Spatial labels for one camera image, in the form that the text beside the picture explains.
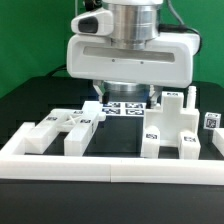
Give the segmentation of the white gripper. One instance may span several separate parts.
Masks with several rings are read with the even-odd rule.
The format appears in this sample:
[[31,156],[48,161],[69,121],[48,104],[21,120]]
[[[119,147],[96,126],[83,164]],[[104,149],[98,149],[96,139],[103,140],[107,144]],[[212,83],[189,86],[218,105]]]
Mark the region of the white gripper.
[[156,106],[160,86],[185,88],[192,82],[200,36],[160,32],[155,7],[102,7],[74,18],[71,28],[67,70],[94,80],[102,104],[109,102],[103,81],[150,85],[147,109]]

